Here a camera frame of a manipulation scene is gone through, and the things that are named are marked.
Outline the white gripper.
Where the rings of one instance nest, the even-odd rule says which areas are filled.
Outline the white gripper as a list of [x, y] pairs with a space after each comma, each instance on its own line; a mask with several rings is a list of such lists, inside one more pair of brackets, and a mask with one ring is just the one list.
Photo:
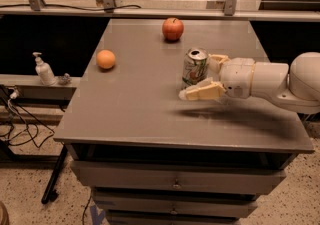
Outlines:
[[247, 99], [251, 93], [256, 62], [252, 58], [229, 60], [227, 55], [210, 54], [209, 69], [213, 73], [220, 72], [220, 82], [214, 81], [212, 77], [206, 78], [181, 90], [179, 98], [186, 101], [217, 100], [226, 92], [229, 97]]

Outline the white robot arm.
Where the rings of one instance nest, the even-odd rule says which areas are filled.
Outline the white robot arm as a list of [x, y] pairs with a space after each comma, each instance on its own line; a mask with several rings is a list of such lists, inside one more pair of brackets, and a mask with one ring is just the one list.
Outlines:
[[262, 98], [273, 105], [302, 114], [320, 112], [320, 54], [306, 52], [291, 65], [258, 62], [252, 58], [210, 55], [209, 69], [218, 78], [208, 77], [181, 90], [187, 101], [231, 98]]

